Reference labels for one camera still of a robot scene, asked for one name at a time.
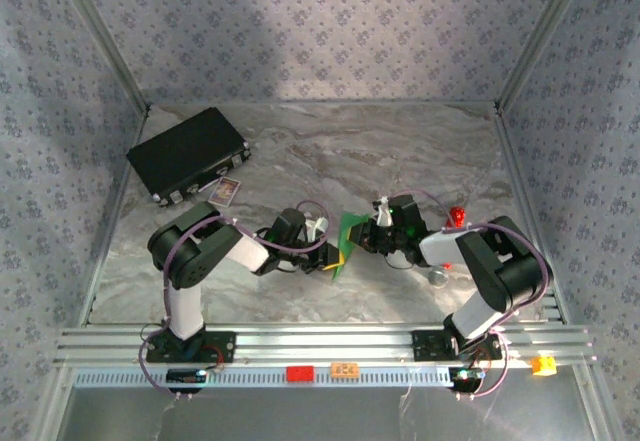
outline yellow object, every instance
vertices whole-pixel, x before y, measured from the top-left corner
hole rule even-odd
[[[322,268],[322,270],[323,271],[328,271],[329,269],[333,269],[333,268],[337,268],[338,266],[342,266],[344,263],[345,263],[344,254],[342,254],[342,251],[340,251],[340,260],[335,264],[331,264],[329,266],[325,266],[324,268]]]
[[[360,377],[358,363],[331,363],[332,378],[354,379]]]
[[[558,372],[556,360],[552,356],[540,356],[531,360],[534,376],[552,376]]]

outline patterned wallpaper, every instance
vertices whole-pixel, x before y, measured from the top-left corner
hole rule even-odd
[[[147,102],[492,100],[546,0],[94,0]]]
[[[572,319],[596,345],[640,439],[640,0],[574,0],[509,130]]]
[[[138,115],[69,0],[0,0],[0,439],[77,321]]]

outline gray marble surface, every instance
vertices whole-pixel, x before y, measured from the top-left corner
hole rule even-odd
[[[469,221],[507,214],[518,222],[491,119],[433,104],[218,106],[250,142],[251,159],[229,173],[242,182],[222,209],[252,229],[271,225],[285,207],[322,201],[339,222],[343,211],[370,213],[371,201],[404,188],[423,188],[447,206],[460,205]],[[205,106],[153,107],[143,132],[149,139]],[[143,323],[163,314],[162,276],[146,249],[161,225],[203,201],[208,191],[171,208],[152,202],[132,171],[90,321]],[[443,214],[420,199],[428,226]],[[331,230],[337,239],[338,226]],[[402,265],[403,259],[391,259]],[[342,274],[255,277],[223,261],[205,280],[203,313],[216,323],[440,322],[474,292],[461,266],[443,288],[428,269],[393,270],[381,256],[354,250]],[[535,319],[533,310],[520,320]]]

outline red object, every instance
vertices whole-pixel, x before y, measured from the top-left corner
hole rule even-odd
[[[453,218],[453,222],[456,223],[455,225],[456,228],[461,228],[462,226],[464,226],[464,217],[465,217],[464,208],[460,206],[454,206],[449,210],[449,214]],[[453,227],[451,226],[451,221],[449,221],[448,218],[447,218],[447,224],[445,226],[447,228]],[[444,269],[451,269],[451,265],[449,263],[443,264],[442,267]]]
[[[287,366],[288,383],[311,383],[316,379],[313,366]]]

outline red block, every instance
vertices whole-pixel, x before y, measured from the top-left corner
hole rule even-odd
[[[287,366],[288,383],[312,383],[315,379],[313,366]]]

